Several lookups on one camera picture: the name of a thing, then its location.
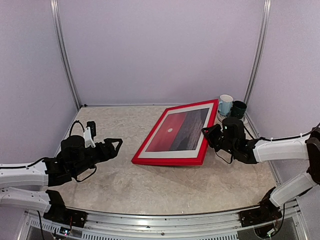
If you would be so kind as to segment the white mat board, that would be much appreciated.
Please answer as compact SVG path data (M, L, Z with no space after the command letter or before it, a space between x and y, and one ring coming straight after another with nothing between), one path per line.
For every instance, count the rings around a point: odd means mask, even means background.
M158 130L161 123L163 122L163 120L165 119L165 117L168 114L177 113L177 112L185 112L185 111L190 111L190 110L195 110L195 109L200 109L200 108L210 108L210 113L208 114L206 123L203 127L203 128L205 128L208 126L209 121L214 119L214 117L212 116L215 113L214 106L215 106L215 103L213 101L210 101L208 103L199 102L199 103L194 103L194 104L189 104L189 105L181 105L181 106L170 107L170 108L165 109L165 111L163 112L163 115L159 119L160 122L158 124L156 124L155 129L153 130L153 132L150 135L150 138L142 146L142 151L139 154L139 157L141 159L195 159L196 157L198 157L198 154L200 153L200 150L202 147L202 143L204 141L204 136L203 136L202 132L201 132L201 136L203 137L203 140L201 142L201 145L198 146L197 150L169 151L169 152L146 152L146 148L148 146L148 143L152 139L153 135Z

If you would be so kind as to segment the wooden red picture frame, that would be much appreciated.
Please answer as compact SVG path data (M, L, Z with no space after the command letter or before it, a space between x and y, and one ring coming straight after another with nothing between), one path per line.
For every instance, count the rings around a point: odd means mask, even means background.
M211 127L214 125L215 120L216 120L216 115L218 111L218 106L219 106L219 100L218 99L212 99L212 100L207 100L207 101L201 101L201 102L196 102L196 103L190 103L190 104L185 104L185 105L191 105L191 104L197 104L197 103L209 103L213 101L214 102L214 111L215 113L212 115L214 117L213 120L210 120L208 123L207 127ZM139 154L142 151L143 145L149 140L151 133L155 129L155 126L160 122L160 118L157 120L156 124L154 127L151 129L150 133L147 135L145 140L143 141L142 145L139 147L137 150L136 154L132 158L131 162L135 165L147 165L147 166L171 166L171 167L176 167L176 166L201 166L204 162L205 155L207 153L208 149L208 142L203 138L203 142L201 145L200 153L196 158L140 158Z

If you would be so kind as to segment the red black photo print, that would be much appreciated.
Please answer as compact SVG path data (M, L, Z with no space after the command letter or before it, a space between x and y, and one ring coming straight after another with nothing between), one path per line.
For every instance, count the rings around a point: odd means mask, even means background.
M209 107L169 113L152 136L147 153L195 151L203 140L202 128L207 122Z

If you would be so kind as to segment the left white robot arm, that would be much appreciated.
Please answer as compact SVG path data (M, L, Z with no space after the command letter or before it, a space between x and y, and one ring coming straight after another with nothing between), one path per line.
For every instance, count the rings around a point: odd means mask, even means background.
M60 144L55 157L43 157L25 165L0 166L0 204L48 213L63 223L70 218L70 211L58 191L46 190L33 193L25 186L56 187L72 180L87 170L97 170L97 164L115 158L123 144L120 138L106 138L86 146L85 138L71 135Z

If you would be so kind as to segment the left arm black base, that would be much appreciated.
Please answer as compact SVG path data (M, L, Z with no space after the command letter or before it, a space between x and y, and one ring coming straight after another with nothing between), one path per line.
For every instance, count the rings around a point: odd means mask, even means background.
M46 190L49 197L49 210L43 214L43 218L70 227L84 228L88 213L82 210L67 208L58 191Z

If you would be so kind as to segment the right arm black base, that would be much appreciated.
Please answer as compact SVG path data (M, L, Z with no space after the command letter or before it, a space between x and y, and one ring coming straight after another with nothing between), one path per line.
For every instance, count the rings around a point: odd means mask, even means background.
M242 227L254 226L276 219L281 219L283 214L279 206L275 206L270 196L275 187L271 188L258 204L258 208L243 210L239 212L240 223Z

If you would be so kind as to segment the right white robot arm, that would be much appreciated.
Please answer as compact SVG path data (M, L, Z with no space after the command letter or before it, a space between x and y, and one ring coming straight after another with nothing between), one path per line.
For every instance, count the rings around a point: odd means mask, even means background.
M309 162L303 172L285 183L271 189L260 202L256 218L266 222L276 209L287 201L307 192L320 183L320 127L297 136L247 139L244 123L227 117L222 124L203 128L202 134L209 146L218 152L223 150L231 155L232 160L244 164L258 164L278 160L304 160Z

